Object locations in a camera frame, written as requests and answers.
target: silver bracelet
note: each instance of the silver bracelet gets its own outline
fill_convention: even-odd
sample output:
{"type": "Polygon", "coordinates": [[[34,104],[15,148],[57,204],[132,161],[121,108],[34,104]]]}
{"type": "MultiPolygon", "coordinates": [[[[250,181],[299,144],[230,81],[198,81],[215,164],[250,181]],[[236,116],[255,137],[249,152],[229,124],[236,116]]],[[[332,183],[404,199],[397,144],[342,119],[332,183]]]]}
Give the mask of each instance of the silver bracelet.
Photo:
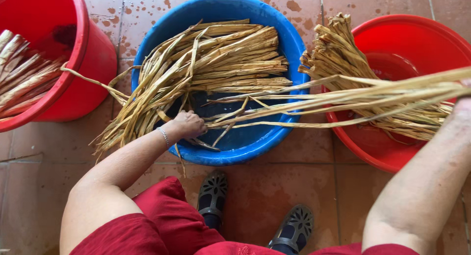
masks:
{"type": "Polygon", "coordinates": [[[163,137],[165,138],[165,143],[167,143],[167,148],[169,149],[170,148],[170,141],[169,141],[169,138],[167,136],[167,134],[165,133],[165,131],[160,128],[160,127],[157,127],[157,130],[159,130],[159,132],[162,133],[163,137]]]}

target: tiled floor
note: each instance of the tiled floor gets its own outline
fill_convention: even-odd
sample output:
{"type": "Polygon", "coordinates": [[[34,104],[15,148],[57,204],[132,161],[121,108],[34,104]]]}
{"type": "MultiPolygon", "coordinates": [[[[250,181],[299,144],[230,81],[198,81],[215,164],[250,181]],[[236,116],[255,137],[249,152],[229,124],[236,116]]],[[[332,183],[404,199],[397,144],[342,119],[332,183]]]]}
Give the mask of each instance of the tiled floor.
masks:
{"type": "MultiPolygon", "coordinates": [[[[90,17],[115,44],[120,70],[132,65],[145,33],[162,15],[186,0],[86,0],[90,17]]],[[[415,14],[435,19],[471,41],[471,0],[262,0],[288,17],[307,47],[315,24],[336,12],[351,13],[356,26],[386,14],[415,14]]],[[[130,91],[129,78],[117,85],[130,91]]],[[[95,111],[68,123],[29,123],[0,133],[0,248],[13,255],[58,254],[62,211],[68,191],[93,166],[88,143],[117,114],[106,99],[95,111]],[[9,158],[29,156],[17,160],[9,158]]],[[[323,122],[321,115],[304,122],[323,122]]],[[[169,175],[181,179],[196,206],[204,176],[213,167],[187,165],[166,152],[131,188],[135,196],[169,175]]],[[[227,240],[266,245],[294,205],[308,205],[315,233],[303,253],[360,241],[366,215],[392,174],[364,164],[330,130],[295,129],[266,155],[242,166],[224,167],[229,178],[225,221],[227,240]]],[[[437,254],[469,253],[466,211],[471,214],[471,180],[463,187],[437,243],[437,254]]]]}

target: wrist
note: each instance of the wrist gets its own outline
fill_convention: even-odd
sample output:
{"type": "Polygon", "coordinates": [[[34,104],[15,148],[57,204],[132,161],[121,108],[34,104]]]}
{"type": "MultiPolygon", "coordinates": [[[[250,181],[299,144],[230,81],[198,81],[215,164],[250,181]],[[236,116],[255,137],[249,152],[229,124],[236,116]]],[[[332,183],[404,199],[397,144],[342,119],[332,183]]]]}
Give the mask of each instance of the wrist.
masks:
{"type": "Polygon", "coordinates": [[[160,128],[167,134],[171,146],[183,137],[181,127],[173,120],[165,123],[160,128]]]}

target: black shoe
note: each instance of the black shoe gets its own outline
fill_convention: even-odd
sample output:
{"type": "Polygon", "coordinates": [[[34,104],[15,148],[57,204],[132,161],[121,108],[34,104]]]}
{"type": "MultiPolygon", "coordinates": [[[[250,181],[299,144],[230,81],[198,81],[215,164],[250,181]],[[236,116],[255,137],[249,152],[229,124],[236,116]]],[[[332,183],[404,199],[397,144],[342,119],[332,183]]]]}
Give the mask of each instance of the black shoe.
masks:
{"type": "Polygon", "coordinates": [[[227,188],[226,174],[219,170],[209,173],[201,184],[197,209],[209,228],[221,227],[227,188]]]}
{"type": "Polygon", "coordinates": [[[285,216],[268,248],[285,254],[298,254],[307,244],[313,228],[314,216],[311,210],[298,204],[285,216]]]}

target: black sandal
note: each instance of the black sandal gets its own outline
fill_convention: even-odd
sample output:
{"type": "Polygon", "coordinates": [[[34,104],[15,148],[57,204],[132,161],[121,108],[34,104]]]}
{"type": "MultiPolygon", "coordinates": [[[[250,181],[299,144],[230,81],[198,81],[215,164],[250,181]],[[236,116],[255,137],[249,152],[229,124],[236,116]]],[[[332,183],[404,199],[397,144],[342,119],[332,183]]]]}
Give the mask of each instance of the black sandal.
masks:
{"type": "Polygon", "coordinates": [[[217,215],[222,221],[222,209],[226,201],[227,178],[222,171],[215,170],[206,176],[198,195],[198,212],[217,215]]]}
{"type": "Polygon", "coordinates": [[[277,244],[290,246],[299,253],[307,244],[314,228],[314,216],[307,206],[298,204],[285,216],[268,248],[277,244]]]}

